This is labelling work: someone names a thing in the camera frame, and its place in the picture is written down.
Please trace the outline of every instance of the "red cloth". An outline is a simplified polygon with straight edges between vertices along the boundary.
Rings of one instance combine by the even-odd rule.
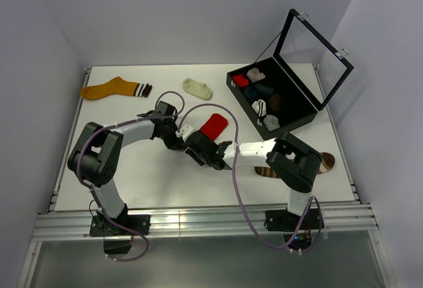
[[[234,75],[232,79],[240,88],[244,88],[249,85],[249,80],[244,77],[244,75]]]
[[[227,120],[220,114],[214,113],[209,120],[200,128],[212,141],[226,128]]]

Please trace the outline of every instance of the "open box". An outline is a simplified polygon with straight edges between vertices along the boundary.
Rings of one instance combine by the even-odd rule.
[[[318,111],[325,108],[354,68],[344,57],[348,53],[345,50],[336,50],[307,22],[306,16],[308,15],[299,14],[295,9],[291,9],[282,31],[274,39],[275,41],[280,35],[273,56],[258,61],[274,41],[253,64],[227,74],[227,86],[263,139],[277,137],[283,131],[292,131],[313,121]],[[326,96],[322,92],[317,93],[316,89],[310,89],[306,85],[305,77],[295,74],[288,63],[313,65],[326,82],[325,85],[332,89]],[[248,71],[252,68],[257,68],[265,78],[252,82],[247,77]],[[233,80],[236,75],[244,75],[249,85],[246,87],[237,85]],[[267,88],[266,94],[257,90],[258,84]],[[270,89],[272,89],[271,96],[268,94]],[[266,103],[265,116],[259,116],[252,107],[252,103],[260,99]],[[269,130],[266,127],[265,118],[268,115],[278,119],[278,128]]]

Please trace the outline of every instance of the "table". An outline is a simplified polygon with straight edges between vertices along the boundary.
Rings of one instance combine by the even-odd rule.
[[[213,91],[209,102],[221,104],[237,117],[240,125],[239,142],[261,141],[247,115],[225,84],[226,72],[246,64],[233,65],[158,65],[131,67],[93,67],[88,85],[105,83],[116,76],[128,81],[150,83],[153,90],[149,98],[112,95],[96,101],[84,100],[71,140],[74,146],[85,124],[113,124],[135,118],[154,107],[157,97],[166,90],[183,95],[189,108],[204,103],[182,89],[182,81],[190,77],[207,83]],[[320,92],[311,64],[293,64],[291,68],[311,88]],[[164,101],[180,106],[180,99],[172,94]],[[225,131],[216,142],[233,140],[235,126],[223,110],[205,107],[193,111],[185,122],[200,128],[212,113],[220,113],[229,120]],[[318,151],[332,153],[335,167],[317,176],[313,193],[321,202],[354,201],[346,167],[342,162],[340,148],[330,122],[327,109],[319,112],[314,121],[292,132]],[[254,168],[237,169],[237,180],[246,205],[287,203],[288,187],[280,180],[261,177]],[[216,171],[198,166],[188,155],[166,149],[159,139],[140,141],[122,149],[115,181],[122,199],[129,208],[187,208],[237,205],[231,172]],[[56,211],[87,210],[92,200],[73,172],[65,168],[60,178]]]

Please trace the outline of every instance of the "white wall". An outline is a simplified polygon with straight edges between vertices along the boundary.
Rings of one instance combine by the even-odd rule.
[[[0,0],[0,282],[52,196],[83,70],[42,0]]]
[[[356,70],[330,105],[401,287],[423,287],[423,0],[352,0],[333,44]]]
[[[331,38],[351,0],[45,0],[86,66],[252,62],[295,7]]]

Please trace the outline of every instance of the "box lid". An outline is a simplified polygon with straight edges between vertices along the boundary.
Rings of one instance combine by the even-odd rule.
[[[317,110],[322,110],[354,67],[344,57],[348,53],[338,51],[328,42],[305,19],[307,16],[295,9],[289,10],[273,57],[311,104]],[[320,80],[327,90],[326,96],[320,89],[308,87],[306,80],[296,75],[288,63],[311,63],[313,67],[318,67]]]

